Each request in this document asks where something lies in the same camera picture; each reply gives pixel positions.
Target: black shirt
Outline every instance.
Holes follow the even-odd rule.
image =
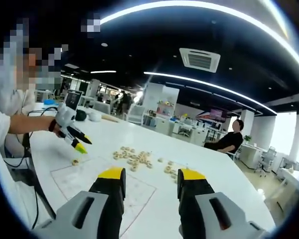
[[[235,146],[235,149],[230,153],[235,153],[240,145],[243,143],[243,136],[240,132],[229,132],[218,141],[219,148],[224,149],[231,145]]]

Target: monitor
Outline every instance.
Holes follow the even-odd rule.
[[[69,90],[64,99],[65,105],[76,111],[82,94],[82,91]]]
[[[218,122],[226,121],[226,112],[219,110],[210,110],[209,118]]]

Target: ceiling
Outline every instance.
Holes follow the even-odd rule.
[[[159,7],[116,18],[103,24],[100,32],[81,31],[87,19],[103,19],[119,10],[146,2],[150,1],[107,0],[86,5],[45,2],[39,17],[30,18],[36,19],[30,24],[30,44],[45,44],[48,47],[68,44],[68,51],[62,52],[60,61],[64,74],[134,89],[144,87],[149,79],[155,83],[167,83],[167,86],[180,89],[180,104],[197,107],[191,103],[195,102],[201,109],[235,111],[252,108],[263,115],[273,114],[256,103],[220,89],[177,78],[145,75],[143,72],[197,79],[230,89],[263,104],[299,93],[299,65],[291,55],[261,29],[220,11],[192,6]],[[277,22],[260,5],[248,6],[238,0],[225,1],[224,4],[252,15],[283,36]],[[296,18],[291,18],[296,24],[295,31],[299,32]],[[220,54],[217,72],[184,67],[179,48]],[[67,63],[79,68],[64,66]],[[90,74],[81,70],[117,72]],[[271,108],[282,112],[290,107],[286,104]]]

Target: robotic hand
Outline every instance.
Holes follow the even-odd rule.
[[[76,111],[63,103],[59,105],[57,110],[58,113],[56,114],[55,119],[51,122],[49,131],[53,131],[55,125],[58,124],[60,126],[59,136],[64,138],[64,140],[71,144],[77,151],[87,153],[86,149],[78,139],[88,144],[92,144],[92,142],[82,131],[74,126]]]
[[[119,239],[126,195],[124,168],[101,173],[88,192],[81,191],[64,204],[55,220],[33,232],[49,239]],[[177,197],[184,239],[259,239],[268,233],[246,221],[244,211],[223,193],[215,193],[204,175],[179,169]]]

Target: air conditioner vent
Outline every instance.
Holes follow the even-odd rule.
[[[207,51],[180,48],[184,66],[203,71],[216,72],[220,55]]]

